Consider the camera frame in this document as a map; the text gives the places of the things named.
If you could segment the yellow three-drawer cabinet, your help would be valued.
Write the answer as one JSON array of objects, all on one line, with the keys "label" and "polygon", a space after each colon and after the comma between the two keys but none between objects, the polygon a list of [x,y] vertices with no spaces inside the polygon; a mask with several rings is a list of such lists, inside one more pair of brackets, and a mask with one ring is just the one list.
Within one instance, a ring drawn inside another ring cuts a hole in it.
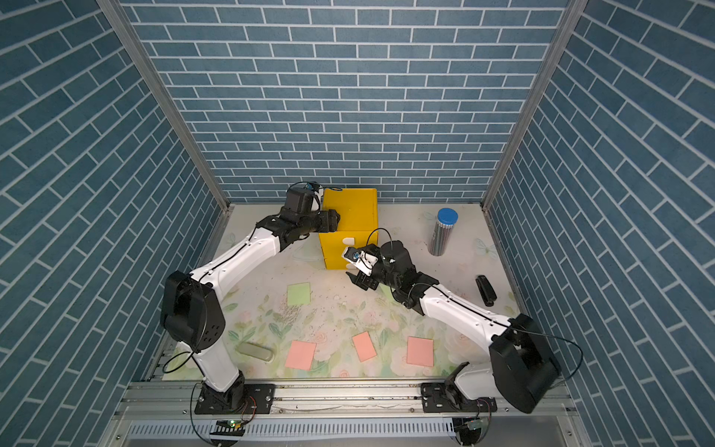
[{"label": "yellow three-drawer cabinet", "polygon": [[340,216],[337,230],[319,234],[320,248],[327,270],[346,270],[348,262],[342,254],[348,247],[364,247],[378,242],[372,230],[378,227],[378,194],[373,188],[326,190],[322,199],[324,210],[336,210]]}]

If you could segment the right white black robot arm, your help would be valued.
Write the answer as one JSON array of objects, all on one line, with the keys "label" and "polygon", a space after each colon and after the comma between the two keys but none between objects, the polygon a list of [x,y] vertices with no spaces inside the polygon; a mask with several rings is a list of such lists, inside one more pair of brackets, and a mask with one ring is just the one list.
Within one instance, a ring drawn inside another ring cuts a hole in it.
[{"label": "right white black robot arm", "polygon": [[348,247],[342,257],[357,269],[346,275],[362,290],[387,286],[396,302],[446,324],[489,354],[488,367],[463,362],[441,386],[439,396],[457,411],[475,411],[479,398],[497,395],[516,410],[532,413],[560,376],[547,335],[532,318],[496,314],[454,294],[417,270],[400,241]]}]

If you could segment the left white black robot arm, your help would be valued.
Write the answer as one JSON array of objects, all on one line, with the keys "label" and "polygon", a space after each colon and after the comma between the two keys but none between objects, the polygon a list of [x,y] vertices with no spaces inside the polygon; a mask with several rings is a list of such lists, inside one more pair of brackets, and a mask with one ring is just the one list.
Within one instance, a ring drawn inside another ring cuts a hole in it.
[{"label": "left white black robot arm", "polygon": [[241,372],[223,341],[225,296],[255,268],[299,240],[333,233],[340,215],[322,209],[324,186],[299,182],[289,186],[280,211],[264,217],[236,246],[189,273],[175,271],[166,279],[160,325],[188,348],[207,389],[226,394],[239,387]]}]

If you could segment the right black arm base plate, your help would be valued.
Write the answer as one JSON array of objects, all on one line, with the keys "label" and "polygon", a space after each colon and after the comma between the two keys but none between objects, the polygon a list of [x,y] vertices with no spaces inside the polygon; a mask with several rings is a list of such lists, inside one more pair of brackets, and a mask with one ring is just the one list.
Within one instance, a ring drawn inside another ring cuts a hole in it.
[{"label": "right black arm base plate", "polygon": [[498,410],[494,398],[465,397],[454,385],[426,382],[420,385],[421,403],[425,413],[494,413]]}]

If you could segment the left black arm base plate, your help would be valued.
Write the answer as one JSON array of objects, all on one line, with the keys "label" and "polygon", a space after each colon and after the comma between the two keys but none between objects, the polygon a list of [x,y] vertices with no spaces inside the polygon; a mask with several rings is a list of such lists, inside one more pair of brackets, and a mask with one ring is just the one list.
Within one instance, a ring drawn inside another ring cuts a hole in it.
[{"label": "left black arm base plate", "polygon": [[276,389],[272,384],[239,384],[219,392],[203,385],[194,411],[197,415],[269,415]]}]

